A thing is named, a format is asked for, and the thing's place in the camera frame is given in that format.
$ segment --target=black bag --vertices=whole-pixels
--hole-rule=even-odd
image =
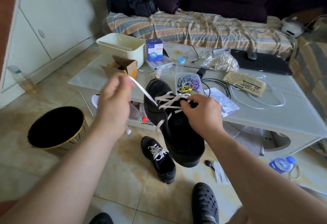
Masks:
[[[120,12],[127,16],[149,17],[156,12],[153,0],[107,0],[107,8],[109,12]]]

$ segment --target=white plastic basket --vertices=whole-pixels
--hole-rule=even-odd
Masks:
[[[183,77],[184,75],[190,75],[191,77],[196,76],[197,79],[200,81],[200,88],[199,88],[199,92],[203,95],[203,88],[202,88],[202,84],[201,84],[201,79],[199,77],[198,74],[196,73],[184,73],[184,72],[179,72],[175,74],[175,89],[176,89],[176,94],[178,93],[178,89],[177,89],[177,82],[179,80],[180,77]]]
[[[121,58],[136,60],[139,69],[144,63],[145,39],[111,33],[96,40],[104,60],[109,65],[113,55]]]

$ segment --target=blue and white box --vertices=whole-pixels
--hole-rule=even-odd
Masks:
[[[147,39],[147,54],[149,61],[162,61],[163,44],[160,38]]]

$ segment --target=black laptop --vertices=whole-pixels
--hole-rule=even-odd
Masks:
[[[247,57],[247,51],[231,49],[231,55],[237,60],[240,68],[256,70],[260,72],[278,73],[284,75],[293,75],[288,64],[277,55],[256,53],[257,59],[250,60]]]

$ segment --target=human hand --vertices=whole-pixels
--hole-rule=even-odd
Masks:
[[[225,133],[219,102],[201,94],[191,95],[188,99],[198,103],[197,107],[191,108],[186,101],[181,101],[182,111],[195,132],[205,140],[212,135]]]
[[[126,74],[115,74],[101,89],[97,115],[91,130],[99,136],[110,137],[112,141],[120,138],[129,117],[130,91],[134,83]]]

